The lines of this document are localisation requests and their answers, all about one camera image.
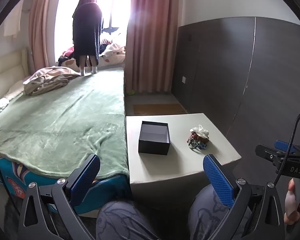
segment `dark gray wall panel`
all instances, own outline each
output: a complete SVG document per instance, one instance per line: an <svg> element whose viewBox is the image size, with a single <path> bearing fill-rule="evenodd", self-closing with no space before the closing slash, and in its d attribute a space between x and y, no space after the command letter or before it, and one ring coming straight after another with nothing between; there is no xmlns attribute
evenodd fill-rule
<svg viewBox="0 0 300 240"><path fill-rule="evenodd" d="M254 43L255 18L202 22L190 113L204 113L226 135L246 85Z"/></svg>
<svg viewBox="0 0 300 240"><path fill-rule="evenodd" d="M289 22L256 19L256 40L247 89L228 140L242 156L236 177L265 184L276 177L275 167L255 155L257 144L273 147L275 140L288 141L300 113L300 26ZM300 123L295 136L300 144ZM288 178L277 191L284 203Z"/></svg>
<svg viewBox="0 0 300 240"><path fill-rule="evenodd" d="M172 93L188 111L194 77L197 67L199 43L202 37L202 23L179 27L175 68L172 79Z"/></svg>

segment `patterned pants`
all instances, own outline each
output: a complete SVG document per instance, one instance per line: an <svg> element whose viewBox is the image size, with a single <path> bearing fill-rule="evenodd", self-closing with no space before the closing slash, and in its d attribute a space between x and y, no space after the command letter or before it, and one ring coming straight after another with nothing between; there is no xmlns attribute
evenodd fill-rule
<svg viewBox="0 0 300 240"><path fill-rule="evenodd" d="M205 240L219 225L229 208L224 206L212 185L196 196L188 215L190 240ZM236 234L240 239L251 212L246 210ZM153 224L133 202L113 201L105 204L97 218L97 240L158 240Z"/></svg>

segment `pink curtain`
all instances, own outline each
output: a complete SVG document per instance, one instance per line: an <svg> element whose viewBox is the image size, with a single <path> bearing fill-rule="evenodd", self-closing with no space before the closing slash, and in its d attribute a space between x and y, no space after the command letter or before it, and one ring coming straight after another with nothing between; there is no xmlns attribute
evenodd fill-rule
<svg viewBox="0 0 300 240"><path fill-rule="evenodd" d="M126 92L170 91L178 0L131 0L125 59Z"/></svg>
<svg viewBox="0 0 300 240"><path fill-rule="evenodd" d="M29 15L29 43L31 55L34 61L34 69L37 70L49 67L46 52L46 16L49 0L33 0Z"/></svg>

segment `bolt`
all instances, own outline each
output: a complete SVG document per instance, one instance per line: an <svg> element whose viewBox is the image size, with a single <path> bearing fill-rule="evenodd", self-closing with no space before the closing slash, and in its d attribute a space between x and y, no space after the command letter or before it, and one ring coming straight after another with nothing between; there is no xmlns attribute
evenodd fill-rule
<svg viewBox="0 0 300 240"><path fill-rule="evenodd" d="M34 188L35 187L35 182L31 182L30 184L29 184L29 188Z"/></svg>
<svg viewBox="0 0 300 240"><path fill-rule="evenodd" d="M238 182L240 185L246 184L246 181L245 181L244 179L238 179L237 182Z"/></svg>
<svg viewBox="0 0 300 240"><path fill-rule="evenodd" d="M269 188L274 188L275 187L275 185L272 182L268 182L267 185L268 185Z"/></svg>
<svg viewBox="0 0 300 240"><path fill-rule="evenodd" d="M63 178L62 179L58 179L57 183L59 185L63 185L65 183L65 179L63 179Z"/></svg>

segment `blue textured pad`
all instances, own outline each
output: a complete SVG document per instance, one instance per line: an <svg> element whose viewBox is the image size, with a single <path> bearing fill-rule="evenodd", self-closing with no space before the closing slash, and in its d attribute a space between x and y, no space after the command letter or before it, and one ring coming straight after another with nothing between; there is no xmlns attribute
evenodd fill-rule
<svg viewBox="0 0 300 240"><path fill-rule="evenodd" d="M73 187L71 188L71 199L69 201L72 207L81 204L89 188L92 186L93 180L96 178L100 170L100 159L95 155L93 160L82 172Z"/></svg>
<svg viewBox="0 0 300 240"><path fill-rule="evenodd" d="M208 155L203 158L203 170L221 202L231 208L234 203L233 187Z"/></svg>
<svg viewBox="0 0 300 240"><path fill-rule="evenodd" d="M275 141L275 148L278 149L278 150L281 150L283 152L286 152L287 149L288 149L288 144L285 143L285 142L277 140L277 141ZM295 152L295 148L292 145L291 148L290 148L290 153L294 153L294 152Z"/></svg>

